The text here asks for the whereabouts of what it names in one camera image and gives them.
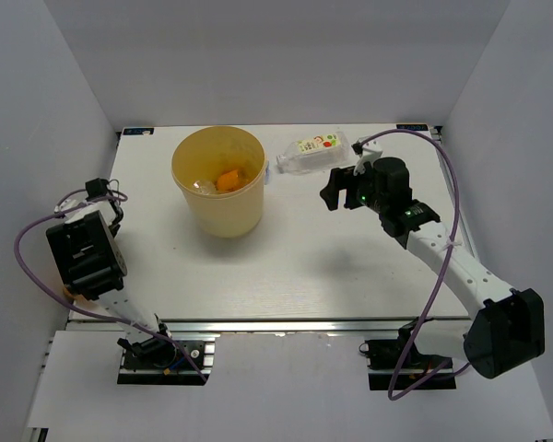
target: clear plastic bottle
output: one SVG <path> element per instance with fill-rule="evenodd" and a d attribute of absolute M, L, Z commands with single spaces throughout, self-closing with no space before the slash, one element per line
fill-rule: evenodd
<path fill-rule="evenodd" d="M 342 132 L 318 135 L 288 145 L 282 155 L 276 156 L 281 172 L 307 173 L 329 169 L 348 158 L 350 145 Z"/>

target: orange item in bin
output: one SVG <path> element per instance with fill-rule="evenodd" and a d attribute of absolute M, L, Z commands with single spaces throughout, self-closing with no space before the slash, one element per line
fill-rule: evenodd
<path fill-rule="evenodd" d="M 232 170 L 231 172 L 224 173 L 218 178 L 216 184 L 218 191 L 220 192 L 233 192 L 241 188 L 240 171 Z"/>

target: yellow bin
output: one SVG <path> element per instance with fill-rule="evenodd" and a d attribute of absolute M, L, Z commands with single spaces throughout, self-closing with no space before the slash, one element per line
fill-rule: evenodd
<path fill-rule="evenodd" d="M 172 156 L 172 177 L 199 226 L 222 238 L 243 235 L 262 217 L 266 154 L 252 135 L 230 126 L 212 126 L 185 138 Z M 251 181 L 236 192 L 204 195 L 194 190 L 197 180 L 217 178 L 240 169 Z"/>

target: gray wall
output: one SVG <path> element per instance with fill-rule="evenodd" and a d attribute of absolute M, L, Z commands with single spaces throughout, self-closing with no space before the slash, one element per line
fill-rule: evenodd
<path fill-rule="evenodd" d="M 46 0 L 124 125 L 444 122 L 508 0 Z"/>
<path fill-rule="evenodd" d="M 545 300 L 534 366 L 553 420 L 552 0 L 510 4 L 445 133 L 482 260 Z"/>
<path fill-rule="evenodd" d="M 18 269 L 14 236 L 64 192 L 107 175 L 114 144 L 42 0 L 0 0 L 0 441 L 20 439 L 43 352 L 65 320 Z M 39 230 L 24 253 L 56 288 L 61 281 Z"/>

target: clear plastic item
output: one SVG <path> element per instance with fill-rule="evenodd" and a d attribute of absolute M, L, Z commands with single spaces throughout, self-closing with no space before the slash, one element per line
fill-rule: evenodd
<path fill-rule="evenodd" d="M 288 145 L 284 154 L 276 156 L 276 164 L 281 172 L 295 174 L 329 169 L 346 161 L 349 150 L 342 132 L 317 135 Z"/>

